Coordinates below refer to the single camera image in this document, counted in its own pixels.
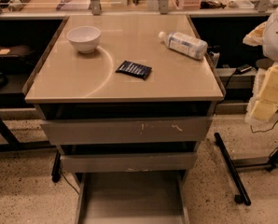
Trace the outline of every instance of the speckled floor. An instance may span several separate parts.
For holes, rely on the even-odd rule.
[[[20,140],[45,137],[36,120],[10,120],[7,125]],[[278,124],[268,133],[251,133],[243,115],[215,116],[198,150],[198,159],[184,184],[191,224],[277,223],[278,168],[240,172],[251,206],[233,201],[238,194],[214,133],[220,133],[232,158],[268,156],[278,147]],[[77,193],[66,181],[54,184],[54,148],[0,153],[0,223],[74,223]],[[64,175],[76,187],[74,178]]]

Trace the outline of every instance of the clear bottle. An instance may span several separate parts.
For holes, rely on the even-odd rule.
[[[176,50],[197,60],[202,59],[204,53],[207,51],[207,43],[205,41],[179,32],[169,34],[160,32],[159,39],[165,42],[167,48]]]

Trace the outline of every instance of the table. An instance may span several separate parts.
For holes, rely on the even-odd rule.
[[[100,45],[91,54],[76,52],[65,37],[82,25],[102,31]],[[195,35],[184,15],[72,15],[32,84],[26,85],[26,102],[35,105],[43,130],[61,153],[63,168],[80,186],[76,223],[89,218],[94,223],[133,223],[138,218],[139,223],[188,223],[181,186],[224,91],[205,58],[197,61],[167,49],[158,39],[160,31]],[[152,73],[146,80],[115,73],[125,60],[151,66]],[[157,178],[151,182],[153,191],[149,176]],[[130,184],[113,189],[125,199],[107,192],[105,184],[114,178],[121,178],[118,184]],[[141,184],[140,194],[132,180]],[[164,201],[159,187],[176,186],[179,205],[134,210],[126,203],[137,203],[131,202],[134,197],[140,197],[143,206],[153,197],[156,204],[168,203],[171,196]],[[88,209],[86,193],[94,197]],[[110,217],[109,209],[101,211],[102,203],[118,210]],[[165,210],[164,221],[160,210]]]

